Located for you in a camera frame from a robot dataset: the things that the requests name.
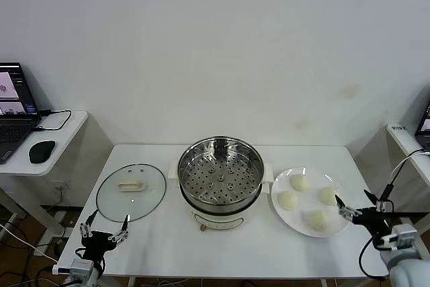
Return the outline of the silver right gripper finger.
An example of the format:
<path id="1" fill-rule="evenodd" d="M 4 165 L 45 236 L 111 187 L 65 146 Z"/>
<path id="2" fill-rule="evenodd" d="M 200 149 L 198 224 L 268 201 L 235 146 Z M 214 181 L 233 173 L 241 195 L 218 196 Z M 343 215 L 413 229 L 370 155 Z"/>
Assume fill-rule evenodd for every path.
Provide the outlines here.
<path id="1" fill-rule="evenodd" d="M 347 206 L 337 194 L 335 194 L 335 200 L 337 203 L 339 215 L 344 219 L 353 219 L 354 217 L 362 215 L 362 212 Z"/>
<path id="2" fill-rule="evenodd" d="M 363 192 L 377 211 L 386 211 L 387 204 L 392 202 L 389 199 L 391 190 L 384 190 L 379 198 L 367 190 L 364 190 Z"/>

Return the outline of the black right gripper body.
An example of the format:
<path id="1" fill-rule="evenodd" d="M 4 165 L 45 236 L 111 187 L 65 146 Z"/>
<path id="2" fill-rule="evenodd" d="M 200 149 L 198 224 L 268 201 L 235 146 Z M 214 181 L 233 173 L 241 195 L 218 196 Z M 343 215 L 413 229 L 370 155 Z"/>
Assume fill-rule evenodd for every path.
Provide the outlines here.
<path id="1" fill-rule="evenodd" d="M 365 227 L 370 234 L 390 234 L 391 228 L 387 224 L 388 215 L 378 212 L 375 208 L 357 209 L 352 217 L 352 223 Z"/>

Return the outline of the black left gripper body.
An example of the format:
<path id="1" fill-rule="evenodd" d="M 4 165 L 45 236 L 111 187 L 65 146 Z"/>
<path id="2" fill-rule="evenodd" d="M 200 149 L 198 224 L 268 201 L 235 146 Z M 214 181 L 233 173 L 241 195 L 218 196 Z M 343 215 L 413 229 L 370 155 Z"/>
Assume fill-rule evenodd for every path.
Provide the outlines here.
<path id="1" fill-rule="evenodd" d="M 92 231 L 90 237 L 82 237 L 83 259 L 101 261 L 106 252 L 114 250 L 114 242 L 109 240 L 111 236 L 111 233 Z"/>

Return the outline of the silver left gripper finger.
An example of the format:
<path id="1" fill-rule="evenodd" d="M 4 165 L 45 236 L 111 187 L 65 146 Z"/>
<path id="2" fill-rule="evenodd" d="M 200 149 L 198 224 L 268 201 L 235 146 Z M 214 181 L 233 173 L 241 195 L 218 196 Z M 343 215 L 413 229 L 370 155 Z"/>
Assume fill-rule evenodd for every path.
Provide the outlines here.
<path id="1" fill-rule="evenodd" d="M 112 243 L 122 243 L 125 239 L 127 239 L 129 220 L 130 220 L 130 215 L 127 214 L 124 219 L 124 222 L 122 223 L 121 229 L 117 233 L 110 236 L 108 240 L 111 241 Z"/>
<path id="2" fill-rule="evenodd" d="M 85 222 L 82 222 L 79 226 L 79 230 L 82 237 L 91 237 L 91 225 L 97 216 L 98 210 L 95 210 L 92 214 L 90 214 Z"/>

